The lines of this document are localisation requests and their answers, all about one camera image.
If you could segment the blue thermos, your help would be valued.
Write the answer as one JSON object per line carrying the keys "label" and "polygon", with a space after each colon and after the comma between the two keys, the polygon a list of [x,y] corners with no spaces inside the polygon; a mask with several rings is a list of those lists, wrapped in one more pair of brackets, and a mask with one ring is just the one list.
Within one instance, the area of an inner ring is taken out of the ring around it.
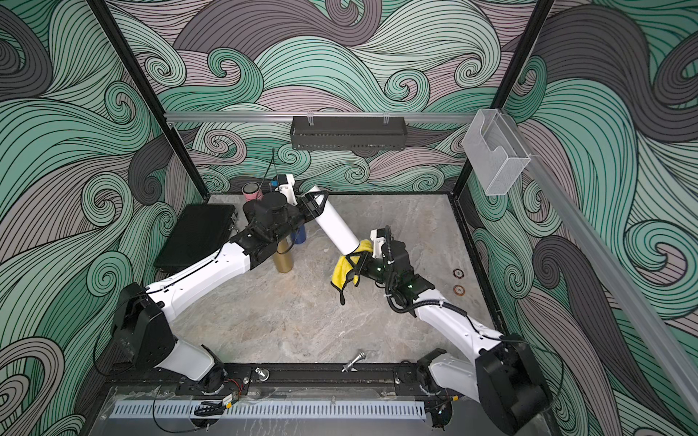
{"label": "blue thermos", "polygon": [[304,225],[300,225],[291,235],[292,241],[295,245],[302,245],[306,242],[306,230]]}

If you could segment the white thermos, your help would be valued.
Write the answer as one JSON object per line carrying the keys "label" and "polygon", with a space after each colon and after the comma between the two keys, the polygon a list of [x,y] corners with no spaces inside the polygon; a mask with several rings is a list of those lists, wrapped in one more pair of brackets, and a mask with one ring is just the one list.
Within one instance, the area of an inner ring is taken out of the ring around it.
{"label": "white thermos", "polygon": [[[309,192],[319,190],[321,189],[315,185]],[[330,204],[329,195],[327,204],[325,205],[325,212],[320,217],[316,218],[316,221],[341,254],[350,254],[356,250],[359,245],[359,240],[346,224],[345,220]]]}

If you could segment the yellow grey cleaning cloth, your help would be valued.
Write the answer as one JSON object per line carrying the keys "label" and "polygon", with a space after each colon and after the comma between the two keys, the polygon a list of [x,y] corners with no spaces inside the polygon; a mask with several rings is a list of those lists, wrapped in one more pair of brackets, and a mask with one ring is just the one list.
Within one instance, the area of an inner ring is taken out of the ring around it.
{"label": "yellow grey cleaning cloth", "polygon": [[336,263],[336,267],[334,267],[330,283],[334,290],[338,291],[342,306],[345,305],[344,290],[347,284],[352,283],[354,286],[357,286],[359,283],[359,278],[354,269],[362,259],[363,253],[373,253],[373,243],[370,240],[361,241],[354,252],[341,256]]}

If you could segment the gold thermos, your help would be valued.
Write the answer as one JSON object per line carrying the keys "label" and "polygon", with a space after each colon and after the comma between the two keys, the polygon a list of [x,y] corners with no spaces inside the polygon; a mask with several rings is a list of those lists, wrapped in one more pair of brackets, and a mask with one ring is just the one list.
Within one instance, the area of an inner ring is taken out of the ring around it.
{"label": "gold thermos", "polygon": [[294,267],[293,256],[290,252],[291,245],[287,239],[283,239],[273,255],[274,266],[280,274],[289,273]]}

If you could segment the pink thermos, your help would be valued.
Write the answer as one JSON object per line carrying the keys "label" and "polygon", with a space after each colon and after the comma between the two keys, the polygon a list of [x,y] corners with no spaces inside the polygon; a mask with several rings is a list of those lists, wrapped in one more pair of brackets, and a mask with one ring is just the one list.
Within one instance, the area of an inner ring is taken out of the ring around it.
{"label": "pink thermos", "polygon": [[246,183],[242,187],[242,194],[247,202],[260,200],[264,195],[261,185],[256,182]]}

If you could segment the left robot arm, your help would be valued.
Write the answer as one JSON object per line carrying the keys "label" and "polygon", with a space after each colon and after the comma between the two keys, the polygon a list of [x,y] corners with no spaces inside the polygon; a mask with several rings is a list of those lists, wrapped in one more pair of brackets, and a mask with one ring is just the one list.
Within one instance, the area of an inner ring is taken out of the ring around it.
{"label": "left robot arm", "polygon": [[122,290],[111,327],[114,343],[138,371],[160,368],[220,385],[220,360],[202,345],[177,338],[170,324],[214,288],[269,259],[283,239],[325,212],[327,196],[316,188],[294,205],[280,192],[246,203],[247,227],[212,254],[165,280]]}

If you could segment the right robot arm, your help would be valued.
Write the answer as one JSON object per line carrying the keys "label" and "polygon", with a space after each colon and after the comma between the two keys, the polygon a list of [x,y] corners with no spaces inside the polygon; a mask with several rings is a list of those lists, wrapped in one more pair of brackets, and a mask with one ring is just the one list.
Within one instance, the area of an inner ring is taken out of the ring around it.
{"label": "right robot arm", "polygon": [[443,335],[463,355],[440,352],[426,360],[428,379],[444,392],[477,401],[504,434],[515,435],[551,405],[553,394],[532,346],[501,334],[450,303],[414,271],[405,245],[380,239],[347,254],[347,277],[381,285],[391,310],[411,314]]}

